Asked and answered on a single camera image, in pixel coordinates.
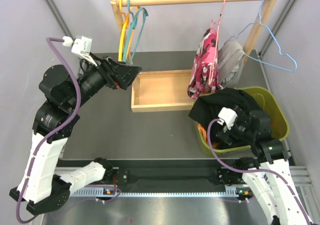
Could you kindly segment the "orange white trousers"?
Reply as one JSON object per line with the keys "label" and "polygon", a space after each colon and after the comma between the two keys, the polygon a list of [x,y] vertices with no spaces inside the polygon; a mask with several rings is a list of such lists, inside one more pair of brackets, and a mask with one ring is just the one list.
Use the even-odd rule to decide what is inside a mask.
{"label": "orange white trousers", "polygon": [[[206,129],[201,125],[197,124],[197,129],[201,133],[203,140],[205,141],[206,144],[208,144],[208,135]],[[215,149],[219,145],[218,142],[214,142],[212,147]]]}

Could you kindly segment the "black trousers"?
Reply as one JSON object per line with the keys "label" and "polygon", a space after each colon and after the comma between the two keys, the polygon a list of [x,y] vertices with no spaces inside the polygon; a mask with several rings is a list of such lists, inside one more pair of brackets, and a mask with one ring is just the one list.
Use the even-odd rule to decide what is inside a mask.
{"label": "black trousers", "polygon": [[[251,143],[235,143],[228,145],[216,137],[223,126],[212,120],[218,119],[218,114],[223,107],[232,109],[239,106],[249,113],[251,118],[250,131],[252,132]],[[192,120],[202,125],[207,132],[207,139],[212,143],[218,142],[217,150],[236,148],[269,141],[272,139],[271,118],[255,101],[255,99],[240,89],[225,88],[216,93],[204,95],[196,99],[188,115]]]}

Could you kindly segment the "orange plastic hanger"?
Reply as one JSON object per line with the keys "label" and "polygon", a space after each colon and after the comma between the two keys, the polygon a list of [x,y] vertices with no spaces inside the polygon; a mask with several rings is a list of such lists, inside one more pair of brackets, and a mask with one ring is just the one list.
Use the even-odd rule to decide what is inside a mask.
{"label": "orange plastic hanger", "polygon": [[130,35],[129,42],[128,42],[128,49],[126,52],[124,52],[125,48],[125,35],[126,35],[126,30],[129,28],[130,25],[130,15],[132,18],[134,18],[134,13],[133,9],[135,8],[135,11],[137,12],[138,9],[140,8],[139,6],[133,7],[131,6],[128,10],[128,13],[125,13],[123,11],[123,6],[120,4],[119,5],[119,10],[120,13],[123,15],[124,21],[122,22],[121,29],[120,29],[120,39],[119,39],[119,47],[118,47],[118,61],[122,62],[124,60],[123,55],[125,55],[126,61],[129,60],[129,57],[131,56],[130,54],[130,47],[132,43],[132,39],[134,37],[135,31],[133,31]]}

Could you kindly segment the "teal plastic hanger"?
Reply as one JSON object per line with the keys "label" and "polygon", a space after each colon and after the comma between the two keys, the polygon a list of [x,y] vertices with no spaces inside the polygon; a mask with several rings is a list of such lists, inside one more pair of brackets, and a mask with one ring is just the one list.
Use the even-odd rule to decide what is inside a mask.
{"label": "teal plastic hanger", "polygon": [[[123,56],[122,56],[122,60],[124,62],[126,62],[127,64],[132,64],[133,63],[133,58],[134,58],[135,53],[137,51],[138,45],[140,43],[141,36],[142,36],[143,30],[144,30],[144,27],[145,27],[145,23],[146,23],[147,17],[149,16],[149,13],[148,13],[146,8],[137,6],[137,11],[135,13],[133,13],[131,11],[131,9],[130,9],[130,7],[131,7],[130,5],[131,5],[131,0],[127,0],[127,8],[128,8],[129,13],[132,16],[132,22],[130,23],[130,26],[129,26],[129,29],[128,29],[128,35],[130,36],[130,38],[129,38],[129,41],[125,42]],[[132,40],[134,31],[136,30],[136,28],[138,26],[138,19],[139,19],[140,13],[142,13],[142,25],[141,25],[141,28],[140,28],[136,43],[135,43],[134,48],[133,48],[133,51],[132,51],[132,54],[131,54],[131,58],[129,58],[130,48],[131,48],[131,44],[132,44],[131,40]]]}

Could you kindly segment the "pink camouflage trousers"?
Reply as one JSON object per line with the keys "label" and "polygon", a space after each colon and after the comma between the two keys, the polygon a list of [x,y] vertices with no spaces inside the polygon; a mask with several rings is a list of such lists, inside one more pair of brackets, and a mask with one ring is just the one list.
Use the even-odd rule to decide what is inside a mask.
{"label": "pink camouflage trousers", "polygon": [[193,60],[187,95],[197,99],[201,94],[210,94],[221,89],[219,84],[217,32],[208,28],[199,43]]}

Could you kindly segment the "pink wire hanger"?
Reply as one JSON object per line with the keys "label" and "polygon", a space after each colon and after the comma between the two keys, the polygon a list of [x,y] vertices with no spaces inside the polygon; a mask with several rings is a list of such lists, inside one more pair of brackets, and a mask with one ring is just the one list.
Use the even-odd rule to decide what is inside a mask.
{"label": "pink wire hanger", "polygon": [[221,11],[219,13],[219,19],[218,22],[215,22],[214,20],[212,20],[211,24],[217,24],[217,28],[216,28],[216,42],[215,42],[215,47],[214,47],[214,54],[213,54],[213,62],[212,65],[210,66],[210,73],[209,73],[209,78],[208,78],[208,83],[210,84],[213,80],[214,77],[214,68],[215,68],[215,63],[216,63],[216,58],[218,55],[218,44],[219,44],[219,34],[220,34],[220,26],[221,26],[221,20],[222,20],[222,16],[223,16],[223,12],[225,9],[225,4],[226,4],[226,0],[223,0],[223,4],[222,4],[222,8]]}

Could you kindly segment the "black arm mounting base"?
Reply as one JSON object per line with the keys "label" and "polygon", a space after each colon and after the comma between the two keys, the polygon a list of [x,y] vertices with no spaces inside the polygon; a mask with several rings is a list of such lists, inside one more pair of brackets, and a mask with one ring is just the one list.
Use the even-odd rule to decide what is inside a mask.
{"label": "black arm mounting base", "polygon": [[189,167],[121,167],[112,175],[104,176],[100,181],[89,183],[90,186],[118,186],[137,189],[177,189],[204,190],[229,185],[242,184],[241,175],[221,166],[189,166]]}

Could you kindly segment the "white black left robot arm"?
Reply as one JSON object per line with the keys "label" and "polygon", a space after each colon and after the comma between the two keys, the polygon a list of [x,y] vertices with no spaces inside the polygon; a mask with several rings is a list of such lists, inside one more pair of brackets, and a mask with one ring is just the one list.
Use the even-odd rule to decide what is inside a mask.
{"label": "white black left robot arm", "polygon": [[26,202],[33,216],[61,208],[76,191],[95,182],[113,180],[113,166],[98,157],[88,165],[62,175],[55,174],[61,151],[79,121],[78,111],[103,87],[126,90],[141,72],[140,66],[94,57],[93,64],[80,61],[82,75],[75,77],[62,64],[46,70],[39,89],[46,100],[32,125],[32,147],[21,183],[9,195],[18,204]]}

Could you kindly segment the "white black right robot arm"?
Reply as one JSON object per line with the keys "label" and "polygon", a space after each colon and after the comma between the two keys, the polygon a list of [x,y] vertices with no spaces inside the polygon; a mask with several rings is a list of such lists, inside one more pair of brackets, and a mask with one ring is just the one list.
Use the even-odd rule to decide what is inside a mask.
{"label": "white black right robot arm", "polygon": [[223,107],[210,125],[219,124],[216,136],[231,145],[235,140],[250,145],[254,157],[236,160],[234,179],[249,186],[270,225],[312,225],[292,179],[289,157],[282,142],[273,137],[272,120],[263,110],[243,111]]}

